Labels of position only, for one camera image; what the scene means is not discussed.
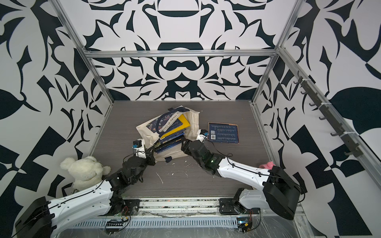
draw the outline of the black and white wallpaper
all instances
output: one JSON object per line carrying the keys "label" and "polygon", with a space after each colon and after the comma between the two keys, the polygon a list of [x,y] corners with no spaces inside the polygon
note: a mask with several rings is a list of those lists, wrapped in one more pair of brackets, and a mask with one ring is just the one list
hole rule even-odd
{"label": "black and white wallpaper", "polygon": [[47,0],[0,1],[0,223],[10,237],[32,201],[62,197],[59,164],[88,155],[109,107]]}
{"label": "black and white wallpaper", "polygon": [[296,81],[279,58],[256,105],[276,162],[305,192],[315,236],[381,237],[381,190]]}
{"label": "black and white wallpaper", "polygon": [[252,99],[269,56],[97,58],[114,100]]}
{"label": "black and white wallpaper", "polygon": [[307,0],[285,44],[381,157],[381,1]]}
{"label": "black and white wallpaper", "polygon": [[61,0],[88,50],[274,48],[295,0]]}

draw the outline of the wire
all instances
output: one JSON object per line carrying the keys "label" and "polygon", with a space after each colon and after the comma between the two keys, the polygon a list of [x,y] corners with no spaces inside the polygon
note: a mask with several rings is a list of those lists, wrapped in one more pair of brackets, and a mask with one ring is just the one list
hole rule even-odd
{"label": "wire", "polygon": [[[70,200],[73,200],[73,199],[75,199],[75,198],[79,198],[79,197],[81,197],[81,196],[84,196],[84,195],[86,195],[86,194],[89,194],[89,193],[91,193],[91,192],[94,192],[97,188],[99,188],[99,187],[102,185],[103,182],[104,182],[104,180],[102,180],[101,184],[99,184],[98,187],[96,187],[94,190],[91,190],[91,191],[88,192],[88,193],[81,194],[81,195],[79,195],[79,196],[77,196],[77,197],[73,197],[73,198],[70,198],[70,199],[68,199],[68,200],[65,200],[63,203],[66,203],[66,202],[68,202],[68,201],[70,201]],[[18,232],[16,232],[13,236],[11,236],[11,238],[15,237],[15,236],[16,236],[22,229],[24,229],[24,227],[26,227],[26,225],[27,225],[28,223],[30,223],[31,221],[33,221],[34,219],[36,219],[39,215],[41,215],[41,214],[47,212],[48,210],[50,210],[50,209],[52,209],[52,208],[57,207],[57,206],[59,206],[59,205],[61,205],[61,204],[63,204],[63,203],[57,203],[56,205],[54,205],[54,206],[52,206],[52,207],[50,207],[50,208],[48,208],[48,209],[42,211],[41,213],[39,213],[38,215],[36,215],[36,216],[33,217],[32,219],[30,219],[27,223],[25,223],[25,225],[24,225],[23,227],[21,227],[21,229],[20,229]]]}
{"label": "wire", "polygon": [[134,152],[134,153],[132,153],[132,154],[129,154],[129,155],[127,155],[126,157],[124,157],[124,158],[123,158],[123,163],[125,162],[124,160],[125,160],[127,157],[129,157],[129,156],[131,156],[131,155],[133,155],[133,154],[136,154],[136,153],[138,153],[138,152],[143,153],[143,154],[146,153],[145,151],[139,151],[139,150],[137,150],[136,152]]}
{"label": "wire", "polygon": [[261,221],[262,221],[262,213],[261,213],[261,209],[260,208],[258,208],[258,210],[259,210],[259,223],[258,223],[258,225],[256,226],[256,227],[254,227],[253,229],[250,229],[250,230],[255,230],[255,229],[257,229],[258,228],[258,226],[261,224]]}
{"label": "wire", "polygon": [[[210,140],[208,140],[208,139],[205,139],[204,141],[209,141],[210,143],[212,143],[212,144],[213,144],[213,147],[216,149],[216,151],[217,151],[218,153],[222,154],[223,156],[226,156],[226,157],[232,157],[232,156],[233,156],[232,153],[229,153],[229,154],[227,154],[227,155],[224,155],[223,153],[221,153],[220,151],[218,151],[217,148],[216,148],[216,146],[214,145],[214,143],[213,143],[212,141],[210,141]],[[251,172],[251,173],[258,174],[259,176],[261,176],[261,175],[265,175],[265,176],[269,176],[269,177],[275,177],[275,178],[280,178],[280,179],[283,179],[283,180],[290,181],[291,183],[295,184],[296,186],[298,186],[298,187],[300,188],[300,190],[298,189],[298,191],[299,191],[300,194],[302,194],[302,192],[303,192],[303,199],[302,199],[301,201],[298,201],[298,203],[301,203],[301,202],[304,201],[304,199],[306,198],[306,193],[304,192],[304,189],[303,189],[299,184],[295,183],[293,180],[290,180],[290,179],[284,179],[284,178],[282,178],[282,177],[278,177],[278,176],[274,176],[274,175],[269,175],[269,174],[256,173],[256,172],[253,172],[253,171],[251,171],[251,170],[244,169],[244,168],[238,167],[238,166],[236,166],[236,165],[230,163],[229,158],[227,158],[227,161],[228,161],[228,163],[229,163],[231,166],[233,166],[233,168],[234,168],[234,166],[235,166],[235,167],[237,167],[237,168],[239,168],[239,169],[243,169],[243,170],[249,171],[249,172]]]}
{"label": "wire", "polygon": [[284,178],[282,178],[282,177],[274,176],[274,175],[269,175],[269,174],[257,173],[257,172],[253,172],[253,171],[248,170],[248,169],[244,169],[244,168],[238,167],[238,166],[236,166],[235,164],[230,163],[229,158],[227,158],[227,162],[228,162],[231,166],[233,166],[233,168],[234,168],[234,167],[237,167],[237,168],[239,168],[239,169],[243,169],[243,170],[249,171],[249,172],[251,172],[251,173],[258,174],[259,176],[264,175],[264,176],[269,176],[269,177],[274,177],[274,178],[279,178],[279,179],[283,179],[283,180],[286,180],[286,181],[290,181],[291,183],[295,184],[296,186],[298,186],[298,187],[300,188],[300,190],[298,189],[298,191],[299,191],[300,194],[302,194],[302,192],[303,192],[303,199],[302,199],[301,201],[298,201],[298,203],[301,203],[301,202],[304,201],[304,199],[306,198],[306,193],[304,192],[304,189],[303,189],[299,184],[295,183],[294,181],[292,181],[292,180],[290,180],[290,179],[284,179]]}
{"label": "wire", "polygon": [[216,150],[218,153],[222,154],[223,156],[226,156],[226,157],[232,157],[232,156],[233,156],[232,153],[229,153],[229,154],[227,154],[227,155],[224,155],[223,153],[221,153],[220,151],[218,151],[217,148],[216,148],[216,146],[214,145],[213,141],[210,141],[210,140],[207,140],[207,139],[205,139],[204,141],[209,141],[210,143],[212,143],[212,144],[213,144],[213,147],[215,148],[215,150]]}
{"label": "wire", "polygon": [[127,225],[125,225],[123,228],[121,228],[118,232],[120,232],[121,230],[123,230],[124,228],[126,228],[129,224],[130,224],[130,222],[131,222],[131,215],[129,215],[130,216],[130,219],[128,219],[128,223],[127,223]]}

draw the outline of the gray wooden floor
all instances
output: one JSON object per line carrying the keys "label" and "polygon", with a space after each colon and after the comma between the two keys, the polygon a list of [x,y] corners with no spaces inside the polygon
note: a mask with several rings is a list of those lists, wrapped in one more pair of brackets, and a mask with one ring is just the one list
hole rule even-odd
{"label": "gray wooden floor", "polygon": [[[116,101],[93,156],[104,166],[110,166],[111,173],[116,172],[122,167],[123,157],[132,153],[133,141],[140,138],[136,126],[166,112],[168,108],[180,105],[200,112],[200,129],[208,129],[208,122],[238,124],[239,144],[215,143],[222,153],[232,153],[231,159],[234,161],[250,166],[269,161],[248,101]],[[210,151],[216,152],[210,142],[205,144]],[[238,188],[249,188],[238,181],[207,174],[190,156],[148,166],[143,178],[144,183],[136,183],[124,195],[234,196]]]}

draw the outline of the book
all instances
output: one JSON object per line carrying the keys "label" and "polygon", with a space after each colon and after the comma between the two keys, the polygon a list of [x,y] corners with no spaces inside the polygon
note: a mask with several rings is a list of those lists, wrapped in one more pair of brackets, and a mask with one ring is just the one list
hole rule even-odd
{"label": "book", "polygon": [[172,144],[172,145],[170,145],[170,146],[168,146],[168,147],[166,147],[166,148],[163,148],[163,149],[161,149],[161,150],[159,150],[159,151],[155,151],[155,152],[156,152],[156,153],[161,153],[161,152],[166,151],[166,150],[168,150],[168,149],[170,149],[170,148],[172,148],[172,147],[174,147],[174,146],[176,146],[176,145],[178,145],[178,144],[181,144],[181,141],[179,141],[178,143]]}
{"label": "book", "polygon": [[165,137],[165,138],[163,138],[163,139],[159,139],[159,140],[154,144],[154,146],[155,146],[155,148],[156,148],[156,147],[158,147],[158,146],[160,146],[160,145],[162,145],[162,144],[164,144],[164,143],[166,143],[166,142],[168,142],[168,141],[170,141],[170,140],[172,140],[172,139],[174,139],[174,138],[176,138],[176,137],[179,137],[179,136],[184,135],[184,133],[185,133],[185,128],[182,129],[182,130],[180,130],[180,131],[178,131],[178,132],[176,132],[176,133],[173,133],[172,135],[169,135],[169,136],[167,136],[167,137]]}
{"label": "book", "polygon": [[172,148],[172,147],[174,147],[175,145],[180,144],[181,141],[182,141],[182,139],[184,139],[184,136],[180,136],[180,137],[178,137],[178,138],[175,138],[175,139],[173,139],[173,140],[171,140],[171,141],[169,141],[169,142],[167,142],[167,143],[161,145],[160,147],[155,148],[155,152],[156,152],[156,153],[160,153],[160,152],[163,152],[163,151],[165,151],[165,150],[168,150],[169,148]]}
{"label": "book", "polygon": [[179,116],[178,120],[181,122],[181,125],[179,125],[179,126],[176,127],[176,128],[173,128],[173,129],[169,128],[169,129],[166,131],[166,133],[165,133],[160,139],[164,139],[164,138],[166,138],[167,136],[170,136],[170,135],[172,135],[172,134],[174,134],[174,133],[176,133],[176,132],[178,132],[178,131],[180,131],[180,130],[182,130],[182,129],[185,129],[185,128],[188,128],[188,127],[191,126],[191,125],[189,124],[188,120],[184,117],[184,115]]}
{"label": "book", "polygon": [[[166,116],[164,116],[160,122],[159,122],[159,130],[168,122],[168,120],[172,117],[173,113],[170,113]],[[157,119],[153,120],[152,122],[150,122],[148,125],[147,125],[147,128],[150,129],[150,131],[152,131],[153,133],[156,132],[156,123],[157,123]],[[167,131],[172,131],[173,129],[176,129],[177,127],[181,126],[182,125],[182,122],[179,120],[179,119],[176,119],[176,121],[167,129]]]}
{"label": "book", "polygon": [[209,122],[208,132],[208,139],[212,142],[239,143],[237,124]]}
{"label": "book", "polygon": [[164,143],[164,144],[158,146],[157,148],[155,148],[155,152],[159,153],[159,152],[163,151],[165,148],[170,147],[171,145],[174,145],[174,144],[177,145],[177,144],[181,143],[182,139],[184,139],[184,136],[179,136],[177,138],[174,138],[174,139],[168,141],[167,143]]}

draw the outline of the hook rack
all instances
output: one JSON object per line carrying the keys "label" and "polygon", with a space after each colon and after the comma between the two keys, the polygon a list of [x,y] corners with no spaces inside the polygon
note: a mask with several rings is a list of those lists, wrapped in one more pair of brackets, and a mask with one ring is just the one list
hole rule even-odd
{"label": "hook rack", "polygon": [[318,106],[318,109],[323,114],[323,117],[319,117],[319,119],[327,120],[335,130],[335,133],[331,133],[331,136],[340,136],[345,145],[348,147],[350,152],[346,153],[346,155],[353,155],[355,157],[361,156],[363,152],[359,148],[359,143],[355,142],[353,136],[356,132],[348,131],[348,129],[345,129],[343,124],[336,119],[336,111],[332,104],[324,101],[323,97],[319,95],[319,90],[310,79],[299,78],[298,83],[300,83],[302,88],[305,90],[305,92],[301,93],[307,94],[312,99],[313,103],[310,103],[309,105],[311,107]]}

